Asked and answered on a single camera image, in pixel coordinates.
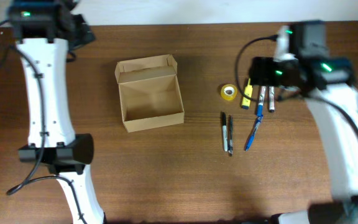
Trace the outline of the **yellow highlighter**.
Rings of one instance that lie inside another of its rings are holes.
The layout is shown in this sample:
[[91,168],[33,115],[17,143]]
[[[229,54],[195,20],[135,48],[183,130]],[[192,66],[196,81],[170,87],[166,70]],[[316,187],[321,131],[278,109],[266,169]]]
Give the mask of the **yellow highlighter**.
[[247,97],[243,97],[241,103],[241,108],[245,110],[248,110],[250,107],[250,103],[251,103],[250,98],[252,97],[252,92],[253,92],[253,86],[250,84],[250,81],[251,79],[249,78],[247,81],[247,85],[244,88],[244,93]]

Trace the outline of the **yellow tape roll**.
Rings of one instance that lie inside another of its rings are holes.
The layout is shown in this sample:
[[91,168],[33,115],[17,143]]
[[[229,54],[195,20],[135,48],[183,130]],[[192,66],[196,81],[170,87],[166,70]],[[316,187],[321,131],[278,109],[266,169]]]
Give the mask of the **yellow tape roll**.
[[226,101],[232,101],[237,96],[237,87],[232,84],[222,86],[220,95]]

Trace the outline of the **brown cardboard box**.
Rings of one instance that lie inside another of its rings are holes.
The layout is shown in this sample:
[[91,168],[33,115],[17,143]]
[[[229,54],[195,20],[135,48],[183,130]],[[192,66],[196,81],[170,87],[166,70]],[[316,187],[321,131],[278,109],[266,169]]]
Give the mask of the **brown cardboard box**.
[[185,109],[173,55],[118,62],[122,122],[129,133],[184,123]]

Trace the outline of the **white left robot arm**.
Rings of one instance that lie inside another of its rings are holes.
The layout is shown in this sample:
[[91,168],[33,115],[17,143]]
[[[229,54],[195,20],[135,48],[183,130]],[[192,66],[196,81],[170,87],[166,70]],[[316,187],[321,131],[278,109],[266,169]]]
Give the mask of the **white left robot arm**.
[[21,162],[34,168],[12,195],[26,185],[56,180],[65,194],[74,223],[106,223],[93,187],[91,163],[94,141],[77,134],[70,118],[66,64],[74,51],[96,37],[81,14],[78,1],[13,1],[7,16],[24,69],[30,128],[27,144],[19,149]]

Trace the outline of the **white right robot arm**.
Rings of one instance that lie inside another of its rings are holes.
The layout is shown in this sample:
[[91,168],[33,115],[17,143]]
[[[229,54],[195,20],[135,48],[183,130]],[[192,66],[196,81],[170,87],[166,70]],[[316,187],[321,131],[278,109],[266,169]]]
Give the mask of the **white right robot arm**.
[[256,57],[252,84],[305,100],[318,127],[331,178],[332,201],[273,216],[275,223],[358,223],[358,90],[351,61],[332,57],[322,21],[283,26],[272,58]]

